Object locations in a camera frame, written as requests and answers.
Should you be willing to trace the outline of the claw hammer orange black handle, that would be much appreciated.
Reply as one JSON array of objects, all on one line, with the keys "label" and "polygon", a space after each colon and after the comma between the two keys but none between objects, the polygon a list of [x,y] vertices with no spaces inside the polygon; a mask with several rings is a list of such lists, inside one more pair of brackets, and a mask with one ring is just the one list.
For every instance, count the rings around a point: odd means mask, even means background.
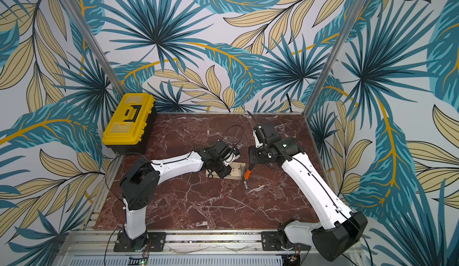
[{"label": "claw hammer orange black handle", "polygon": [[247,167],[244,168],[244,170],[241,173],[241,177],[242,177],[245,189],[250,189],[248,185],[248,180],[254,168],[255,168],[255,164],[250,163]]}]

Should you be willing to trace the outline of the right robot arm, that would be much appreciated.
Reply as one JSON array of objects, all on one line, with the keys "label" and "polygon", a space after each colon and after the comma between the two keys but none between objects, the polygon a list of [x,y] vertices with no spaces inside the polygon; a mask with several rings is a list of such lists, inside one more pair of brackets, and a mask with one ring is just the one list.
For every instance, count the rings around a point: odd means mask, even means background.
[{"label": "right robot arm", "polygon": [[312,246],[332,262],[361,240],[368,224],[366,216],[338,198],[296,138],[282,137],[270,122],[255,126],[253,136],[249,168],[277,164],[296,183],[319,219],[317,223],[291,220],[282,224],[277,230],[280,247]]}]

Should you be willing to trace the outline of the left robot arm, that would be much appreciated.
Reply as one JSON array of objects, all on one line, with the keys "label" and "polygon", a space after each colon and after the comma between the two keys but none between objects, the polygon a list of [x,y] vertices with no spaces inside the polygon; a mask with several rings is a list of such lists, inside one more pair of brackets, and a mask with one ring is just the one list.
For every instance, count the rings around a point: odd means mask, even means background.
[{"label": "left robot arm", "polygon": [[189,153],[163,160],[138,159],[120,182],[122,201],[126,211],[126,222],[115,250],[146,251],[153,242],[146,226],[147,206],[153,201],[157,187],[170,179],[187,173],[207,171],[223,179],[228,176],[230,164],[239,159],[237,147],[230,147],[219,140],[206,148],[197,148]]}]

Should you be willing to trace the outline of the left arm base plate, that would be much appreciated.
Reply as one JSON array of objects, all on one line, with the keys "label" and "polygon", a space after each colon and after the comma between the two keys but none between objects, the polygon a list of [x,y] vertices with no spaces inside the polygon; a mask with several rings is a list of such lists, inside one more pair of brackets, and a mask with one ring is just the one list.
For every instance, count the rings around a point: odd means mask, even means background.
[{"label": "left arm base plate", "polygon": [[135,239],[121,232],[117,236],[114,252],[162,252],[165,241],[164,232],[145,232]]}]

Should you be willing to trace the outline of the wooden block with nails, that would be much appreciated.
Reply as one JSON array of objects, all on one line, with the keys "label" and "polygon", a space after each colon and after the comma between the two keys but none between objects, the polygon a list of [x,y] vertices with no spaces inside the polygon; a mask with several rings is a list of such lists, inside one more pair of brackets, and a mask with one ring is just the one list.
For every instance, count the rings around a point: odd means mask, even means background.
[{"label": "wooden block with nails", "polygon": [[206,175],[209,179],[231,179],[242,181],[241,173],[246,167],[245,163],[232,162],[225,165],[223,162],[210,162],[207,164]]}]

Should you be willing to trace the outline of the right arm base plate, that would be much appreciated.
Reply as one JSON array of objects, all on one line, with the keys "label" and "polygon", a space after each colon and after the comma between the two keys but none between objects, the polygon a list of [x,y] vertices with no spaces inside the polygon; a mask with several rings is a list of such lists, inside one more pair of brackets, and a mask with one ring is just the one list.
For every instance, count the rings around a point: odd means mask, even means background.
[{"label": "right arm base plate", "polygon": [[283,232],[263,231],[261,233],[263,251],[293,251],[310,250],[311,246],[301,243],[292,243]]}]

